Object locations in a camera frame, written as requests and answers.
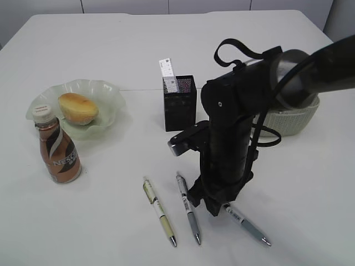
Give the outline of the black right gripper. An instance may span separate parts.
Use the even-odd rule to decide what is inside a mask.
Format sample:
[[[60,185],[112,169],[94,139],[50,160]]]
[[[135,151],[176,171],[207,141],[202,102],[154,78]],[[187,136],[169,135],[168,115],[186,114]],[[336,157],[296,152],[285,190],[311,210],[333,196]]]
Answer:
[[[270,69],[247,66],[208,80],[201,90],[201,102],[209,116],[209,155],[200,153],[200,176],[188,191],[193,204],[205,201],[214,217],[221,204],[234,201],[253,178],[258,133],[253,118],[271,96]]]

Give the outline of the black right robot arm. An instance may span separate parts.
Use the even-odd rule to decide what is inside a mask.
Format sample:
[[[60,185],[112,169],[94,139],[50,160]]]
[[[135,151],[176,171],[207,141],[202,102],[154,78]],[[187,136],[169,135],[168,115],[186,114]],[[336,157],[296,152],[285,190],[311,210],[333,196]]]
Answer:
[[[324,92],[354,88],[354,37],[347,37],[313,54],[277,46],[257,53],[237,39],[225,39],[254,60],[214,60],[232,71],[202,87],[201,103],[209,117],[207,142],[200,153],[200,176],[187,197],[203,202],[217,216],[234,201],[253,177],[259,137],[271,110],[303,109]]]

